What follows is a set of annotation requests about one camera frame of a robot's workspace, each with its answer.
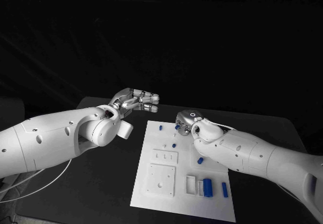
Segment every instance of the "black background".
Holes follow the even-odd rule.
[[[318,1],[2,1],[0,10],[1,95],[22,99],[25,117],[131,87],[165,105],[289,119],[321,154]]]

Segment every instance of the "blue block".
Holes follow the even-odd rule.
[[[203,158],[200,157],[197,160],[197,163],[201,164],[201,162],[203,162]]]
[[[223,197],[227,197],[226,183],[221,183]]]
[[[204,197],[213,197],[210,179],[203,179],[203,196]]]

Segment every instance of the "black table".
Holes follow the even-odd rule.
[[[109,99],[86,97],[77,109],[106,104]],[[123,119],[133,130],[125,140],[115,137],[105,147],[87,150],[70,162],[56,182],[17,202],[15,213],[64,224],[100,223],[229,223],[129,206],[132,186],[148,120],[174,122],[188,108],[158,105],[158,112],[133,111]],[[260,137],[269,143],[305,152],[291,122],[278,117],[197,109],[213,122]],[[30,181],[27,194],[58,175],[66,163],[45,169]],[[302,204],[260,177],[229,171],[236,223],[317,224]]]

